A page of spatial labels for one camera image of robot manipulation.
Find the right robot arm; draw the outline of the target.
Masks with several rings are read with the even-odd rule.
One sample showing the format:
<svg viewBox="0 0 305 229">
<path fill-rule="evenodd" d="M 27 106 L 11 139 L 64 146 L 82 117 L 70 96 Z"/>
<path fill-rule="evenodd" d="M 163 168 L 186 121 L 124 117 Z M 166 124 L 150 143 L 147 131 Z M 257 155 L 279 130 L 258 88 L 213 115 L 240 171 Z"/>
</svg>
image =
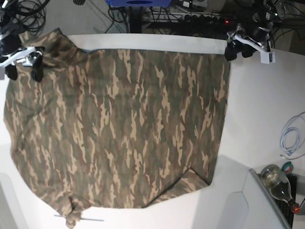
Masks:
<svg viewBox="0 0 305 229">
<path fill-rule="evenodd" d="M 2 0 L 0 2 L 0 78 L 18 78 L 17 66 L 25 68 L 35 81 L 40 82 L 47 71 L 60 68 L 67 69 L 76 63 L 76 52 L 58 39 L 48 41 L 45 45 L 25 47 L 19 35 L 23 32 L 39 33 L 43 25 L 34 27 L 39 18 L 45 19 L 45 8 L 48 1 L 34 2 L 34 5 L 23 6 L 20 0 Z M 159 7 L 164 10 L 171 4 L 170 0 L 109 0 L 109 16 L 115 23 L 114 11 L 122 15 L 126 28 L 140 25 L 147 8 Z"/>
</svg>

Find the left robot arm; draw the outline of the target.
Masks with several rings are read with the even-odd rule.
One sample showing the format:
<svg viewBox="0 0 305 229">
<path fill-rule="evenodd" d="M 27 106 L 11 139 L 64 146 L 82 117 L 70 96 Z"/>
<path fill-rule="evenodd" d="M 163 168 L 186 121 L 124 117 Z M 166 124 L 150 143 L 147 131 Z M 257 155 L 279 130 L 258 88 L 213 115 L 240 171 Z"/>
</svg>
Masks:
<svg viewBox="0 0 305 229">
<path fill-rule="evenodd" d="M 271 32 L 284 16 L 285 11 L 279 13 L 273 1 L 255 0 L 251 8 L 236 17 L 235 28 L 227 32 L 226 60 L 235 60 L 239 53 L 248 58 L 259 52 L 261 63 L 275 62 L 275 53 L 271 50 Z"/>
</svg>

